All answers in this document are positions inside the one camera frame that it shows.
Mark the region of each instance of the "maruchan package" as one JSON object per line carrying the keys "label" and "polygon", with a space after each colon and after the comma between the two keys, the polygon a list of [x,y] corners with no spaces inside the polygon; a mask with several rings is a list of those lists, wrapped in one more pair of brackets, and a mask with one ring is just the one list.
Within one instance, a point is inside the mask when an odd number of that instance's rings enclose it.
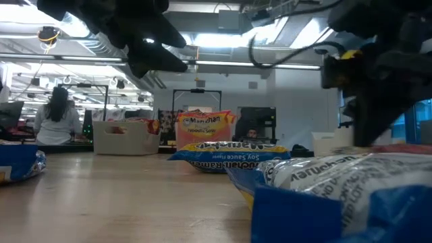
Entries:
{"label": "maruchan package", "polygon": [[268,186],[341,202],[342,236],[352,242],[393,242],[407,223],[430,225],[423,217],[431,212],[432,155],[336,155],[269,161],[257,170]]}
{"label": "maruchan package", "polygon": [[200,171],[224,173],[225,168],[254,169],[262,161],[289,158],[286,148],[274,144],[202,142],[184,146],[169,160],[185,160]]}
{"label": "maruchan package", "polygon": [[47,158],[36,145],[18,145],[0,140],[0,184],[31,178],[40,174],[46,166]]}
{"label": "maruchan package", "polygon": [[235,117],[231,111],[180,113],[175,129],[178,150],[197,142],[231,140],[231,125]]}

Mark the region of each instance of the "desk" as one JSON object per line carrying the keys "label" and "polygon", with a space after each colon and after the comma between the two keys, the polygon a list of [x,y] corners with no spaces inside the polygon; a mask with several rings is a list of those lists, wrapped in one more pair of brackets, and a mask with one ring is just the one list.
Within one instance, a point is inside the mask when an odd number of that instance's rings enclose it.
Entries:
{"label": "desk", "polygon": [[2,242],[250,242],[225,174],[169,155],[48,155],[43,175],[0,188]]}

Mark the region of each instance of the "computer monitor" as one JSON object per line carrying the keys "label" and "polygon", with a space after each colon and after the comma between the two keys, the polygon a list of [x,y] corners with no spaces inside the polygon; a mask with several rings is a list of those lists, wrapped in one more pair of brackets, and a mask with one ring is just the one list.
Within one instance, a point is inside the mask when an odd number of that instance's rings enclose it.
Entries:
{"label": "computer monitor", "polygon": [[0,103],[0,127],[7,130],[18,126],[23,106],[23,101]]}

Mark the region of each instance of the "ceiling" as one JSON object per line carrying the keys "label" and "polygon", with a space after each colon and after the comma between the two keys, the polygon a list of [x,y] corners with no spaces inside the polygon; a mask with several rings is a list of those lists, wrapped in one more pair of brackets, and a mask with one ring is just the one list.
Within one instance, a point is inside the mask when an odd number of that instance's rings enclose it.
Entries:
{"label": "ceiling", "polygon": [[[324,0],[323,4],[334,0]],[[328,29],[326,20],[328,12],[314,15],[303,15],[285,18],[273,25],[251,28],[243,35],[222,34],[218,30],[219,10],[231,8],[251,9],[258,5],[281,3],[283,1],[240,1],[227,0],[224,4],[217,0],[181,0],[171,1],[169,11],[165,17],[184,35],[189,44],[201,47],[187,46],[184,49],[169,48],[169,50],[181,59],[195,59],[205,61],[225,61],[248,63],[248,39],[257,34],[256,49],[254,54],[258,61],[272,63],[278,57],[287,55],[293,48],[299,48],[316,41],[337,40],[335,33]],[[297,8],[310,8],[310,5],[299,5]],[[42,44],[36,33],[42,26],[56,26],[61,30],[59,40],[49,49],[48,55],[71,55],[81,57],[125,57],[122,50],[112,47],[102,34],[92,35],[85,25],[74,16],[66,16],[62,22],[58,22],[44,13],[39,12],[34,6],[2,5],[0,7],[0,53],[25,53],[44,54],[48,49]],[[296,65],[321,65],[321,57],[313,50],[307,51],[289,61]],[[30,85],[31,77],[39,68],[39,63],[26,63],[14,61],[11,65],[14,69],[12,97],[19,91],[25,90]],[[71,83],[87,82],[92,84],[110,85],[110,93],[122,93],[129,97],[134,104],[138,93],[148,95],[148,105],[153,98],[150,93],[161,88],[194,88],[197,66],[190,66],[185,74],[169,72],[157,72],[162,83],[155,81],[152,76],[143,79],[135,78],[128,67],[123,66],[98,66],[89,63],[77,62],[76,65],[64,62],[45,63],[40,67],[37,75],[50,80],[50,85],[63,82],[66,77],[71,78]],[[265,87],[265,80],[269,77],[269,70],[259,70],[254,67],[238,67],[234,65],[199,65],[198,77],[206,80],[206,88],[221,90],[225,87],[233,92],[248,91],[249,82],[257,82],[259,92]],[[126,81],[126,88],[119,90],[112,85],[113,79]],[[34,91],[46,91],[50,87],[33,87]],[[98,93],[93,88],[83,91],[72,88],[74,92]],[[38,99],[46,100],[45,94],[38,94]],[[93,103],[102,101],[102,97],[91,97]]]}

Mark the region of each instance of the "black frame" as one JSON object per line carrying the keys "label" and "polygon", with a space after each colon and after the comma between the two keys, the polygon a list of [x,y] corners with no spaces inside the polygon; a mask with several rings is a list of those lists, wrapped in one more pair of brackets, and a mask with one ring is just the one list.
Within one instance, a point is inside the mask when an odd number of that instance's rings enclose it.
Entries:
{"label": "black frame", "polygon": [[216,92],[219,94],[219,111],[222,110],[222,91],[220,90],[204,90],[204,89],[190,89],[190,90],[184,90],[184,89],[175,89],[173,90],[173,105],[171,111],[174,111],[174,104],[176,103],[176,92],[191,92],[194,94],[204,94],[206,92]]}
{"label": "black frame", "polygon": [[77,88],[92,88],[92,87],[102,87],[105,88],[105,103],[103,105],[103,121],[105,121],[105,118],[107,117],[107,103],[108,103],[108,85],[102,85],[102,84],[59,84],[58,87],[62,86],[76,86]]}

